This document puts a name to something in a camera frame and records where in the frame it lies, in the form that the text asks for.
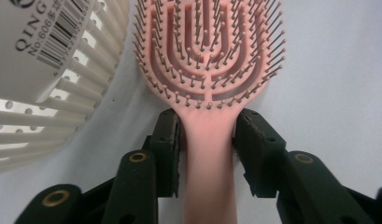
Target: hairbrush bristle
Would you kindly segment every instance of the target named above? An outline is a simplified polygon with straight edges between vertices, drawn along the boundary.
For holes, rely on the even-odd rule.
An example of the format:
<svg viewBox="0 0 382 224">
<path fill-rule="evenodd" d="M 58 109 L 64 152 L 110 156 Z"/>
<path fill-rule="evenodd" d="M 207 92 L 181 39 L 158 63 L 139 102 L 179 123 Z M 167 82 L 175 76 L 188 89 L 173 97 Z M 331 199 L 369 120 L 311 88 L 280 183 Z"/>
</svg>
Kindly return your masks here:
<svg viewBox="0 0 382 224">
<path fill-rule="evenodd" d="M 136 59 L 149 86 L 171 105 L 243 104 L 283 67 L 281 2 L 137 0 L 135 6 Z"/>
</svg>

